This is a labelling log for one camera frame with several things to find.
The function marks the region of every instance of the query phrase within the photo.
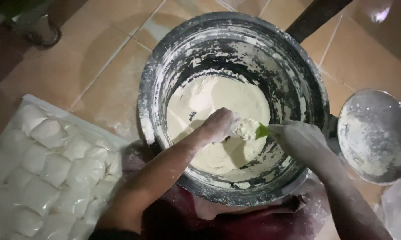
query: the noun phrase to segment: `flour-covered hand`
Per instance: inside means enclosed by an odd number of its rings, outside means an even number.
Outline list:
[[[220,108],[211,114],[202,127],[206,131],[209,143],[221,142],[232,134],[240,120],[239,114],[226,108]]]
[[[316,125],[299,121],[284,120],[281,125],[269,125],[271,137],[295,160],[300,161],[312,171],[322,171],[329,166],[333,152]]]

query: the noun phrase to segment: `large cooking pot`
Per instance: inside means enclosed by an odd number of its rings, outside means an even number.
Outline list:
[[[139,115],[147,143],[156,153],[172,145],[166,123],[171,95],[182,84],[206,74],[257,85],[270,106],[269,124],[289,118],[321,129],[328,124],[329,102],[321,76],[290,35],[246,14],[209,13],[168,33],[144,68]],[[269,137],[255,160],[227,177],[189,166],[178,184],[212,202],[252,206],[288,195],[309,174]]]

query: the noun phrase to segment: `tile floor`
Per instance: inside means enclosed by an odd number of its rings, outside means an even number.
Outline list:
[[[29,49],[0,83],[0,133],[30,93],[124,139],[139,139],[140,76],[172,28],[206,12],[239,11],[286,29],[310,2],[89,0],[63,23],[56,46]],[[67,13],[65,6],[60,10]],[[355,0],[302,46],[321,70],[332,114],[364,88],[386,90],[401,101],[401,1]],[[379,202],[381,187],[354,181],[371,206]],[[338,239],[331,218],[317,239]]]

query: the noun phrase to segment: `person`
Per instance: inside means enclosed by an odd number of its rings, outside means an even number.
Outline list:
[[[221,108],[185,139],[157,155],[116,191],[89,239],[140,239],[144,210],[176,182],[200,149],[231,134],[238,120],[236,116]],[[317,126],[286,120],[281,125],[270,125],[269,129],[282,149],[310,168],[324,184],[341,240],[392,239],[346,175],[338,157],[328,148]]]

